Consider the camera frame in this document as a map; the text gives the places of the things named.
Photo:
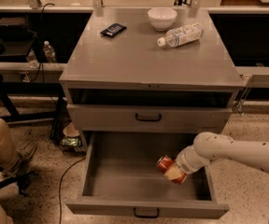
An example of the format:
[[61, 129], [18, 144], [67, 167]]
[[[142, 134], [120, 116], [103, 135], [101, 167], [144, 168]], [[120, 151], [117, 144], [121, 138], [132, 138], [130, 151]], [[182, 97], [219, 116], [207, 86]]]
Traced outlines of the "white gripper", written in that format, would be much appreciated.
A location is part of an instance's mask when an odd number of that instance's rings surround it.
[[165, 171], [164, 176], [171, 181], [184, 181], [187, 175], [193, 174], [202, 167], [207, 166], [210, 160], [201, 157], [194, 149], [194, 146], [188, 146], [177, 154], [175, 163], [177, 165], [173, 164], [170, 166]]

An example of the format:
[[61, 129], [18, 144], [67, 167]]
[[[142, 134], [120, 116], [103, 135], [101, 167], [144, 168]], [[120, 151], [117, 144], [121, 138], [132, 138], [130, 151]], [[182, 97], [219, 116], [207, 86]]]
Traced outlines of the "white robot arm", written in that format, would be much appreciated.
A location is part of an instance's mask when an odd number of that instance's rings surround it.
[[236, 161], [269, 174], [269, 142], [237, 141], [223, 134], [199, 133], [174, 160], [162, 156], [157, 168], [168, 180], [182, 184], [187, 175], [219, 160]]

